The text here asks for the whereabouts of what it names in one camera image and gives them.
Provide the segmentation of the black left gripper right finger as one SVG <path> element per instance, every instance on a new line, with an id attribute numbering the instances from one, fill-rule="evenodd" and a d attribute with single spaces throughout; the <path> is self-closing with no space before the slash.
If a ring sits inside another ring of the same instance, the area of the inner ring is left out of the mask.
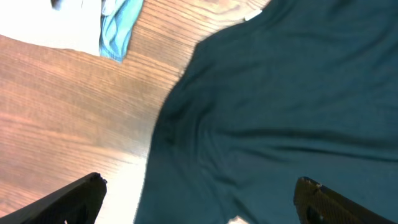
<path id="1" fill-rule="evenodd" d="M 395 224 L 308 177 L 297 180 L 294 205 L 301 224 Z"/>

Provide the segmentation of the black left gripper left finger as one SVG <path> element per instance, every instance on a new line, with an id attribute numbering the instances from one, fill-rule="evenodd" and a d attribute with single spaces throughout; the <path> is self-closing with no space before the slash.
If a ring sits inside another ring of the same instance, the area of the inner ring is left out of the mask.
<path id="1" fill-rule="evenodd" d="M 46 197 L 1 218 L 1 224 L 94 224 L 107 181 L 90 173 Z"/>

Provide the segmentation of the black t-shirt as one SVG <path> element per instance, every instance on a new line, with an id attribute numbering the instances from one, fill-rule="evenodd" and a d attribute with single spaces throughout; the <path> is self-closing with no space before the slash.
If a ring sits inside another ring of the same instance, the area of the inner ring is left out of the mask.
<path id="1" fill-rule="evenodd" d="M 200 42 L 136 223 L 297 223 L 307 176 L 397 220 L 397 0 L 272 0 Z"/>

